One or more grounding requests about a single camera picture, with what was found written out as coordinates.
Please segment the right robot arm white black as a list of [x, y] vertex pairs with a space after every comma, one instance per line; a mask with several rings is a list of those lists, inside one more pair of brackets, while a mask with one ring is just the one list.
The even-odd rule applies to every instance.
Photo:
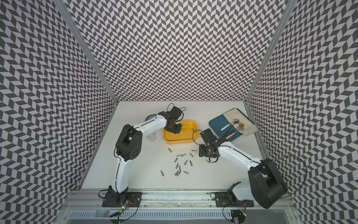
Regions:
[[288, 193], [288, 186], [272, 159], [259, 159], [235, 147], [226, 137], [216, 137], [208, 128], [200, 133], [204, 144], [199, 146], [199, 156], [219, 159], [222, 157], [248, 174], [249, 185], [239, 182], [228, 188], [228, 198], [233, 202], [256, 201], [265, 209]]

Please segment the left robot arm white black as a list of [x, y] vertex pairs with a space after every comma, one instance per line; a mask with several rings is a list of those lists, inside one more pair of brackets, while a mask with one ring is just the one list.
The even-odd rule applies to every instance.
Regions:
[[109, 194], [117, 197], [128, 190], [131, 163], [141, 152], [143, 138], [160, 129], [179, 134], [182, 129], [179, 121], [183, 116], [183, 109], [173, 106], [170, 111], [162, 111], [139, 125], [127, 124], [123, 127], [115, 144], [117, 167], [115, 178], [108, 188]]

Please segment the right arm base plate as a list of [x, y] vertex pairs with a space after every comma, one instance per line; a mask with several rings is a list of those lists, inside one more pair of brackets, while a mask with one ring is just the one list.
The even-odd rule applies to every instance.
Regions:
[[228, 192], [214, 192], [210, 195], [216, 203], [216, 207], [254, 207], [254, 202], [251, 200], [239, 201], [232, 193]]

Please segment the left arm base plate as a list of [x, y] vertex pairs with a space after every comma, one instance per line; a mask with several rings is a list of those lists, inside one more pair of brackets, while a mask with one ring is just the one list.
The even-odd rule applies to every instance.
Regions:
[[132, 208], [138, 208], [142, 200], [142, 192], [128, 192], [128, 193], [109, 193], [105, 194], [102, 207], [120, 208], [124, 205], [126, 200], [130, 200]]

